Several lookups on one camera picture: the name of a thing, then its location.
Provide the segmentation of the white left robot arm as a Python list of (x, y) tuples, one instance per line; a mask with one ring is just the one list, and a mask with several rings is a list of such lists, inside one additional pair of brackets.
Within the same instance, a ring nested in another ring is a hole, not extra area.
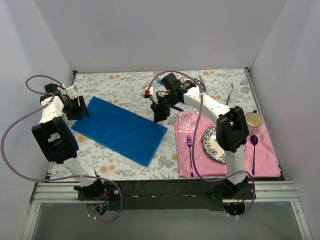
[(77, 96), (75, 86), (64, 89), (55, 83), (44, 86), (45, 95), (40, 97), (43, 107), (40, 122), (31, 128), (45, 158), (66, 168), (79, 182), (76, 191), (88, 198), (101, 200), (106, 196), (103, 181), (85, 162), (78, 158), (78, 142), (64, 120), (81, 120), (90, 117), (84, 98)]

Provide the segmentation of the blue satin napkin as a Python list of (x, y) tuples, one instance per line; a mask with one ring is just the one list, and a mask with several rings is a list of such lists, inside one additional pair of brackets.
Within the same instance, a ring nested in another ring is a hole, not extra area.
[(90, 117), (77, 120), (74, 131), (142, 165), (149, 166), (167, 128), (110, 102), (92, 97)]

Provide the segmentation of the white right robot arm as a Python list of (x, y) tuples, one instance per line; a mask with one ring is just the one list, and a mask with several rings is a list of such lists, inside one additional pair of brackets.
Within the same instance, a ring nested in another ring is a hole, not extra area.
[(164, 96), (158, 96), (151, 85), (143, 93), (144, 98), (152, 101), (154, 122), (166, 120), (170, 109), (178, 103), (197, 109), (199, 117), (209, 118), (216, 126), (216, 141), (225, 155), (226, 176), (221, 178), (222, 187), (230, 198), (239, 198), (245, 192), (249, 178), (244, 158), (249, 130), (243, 109), (223, 105), (208, 96), (193, 77), (181, 82), (175, 71), (166, 70), (163, 74)]

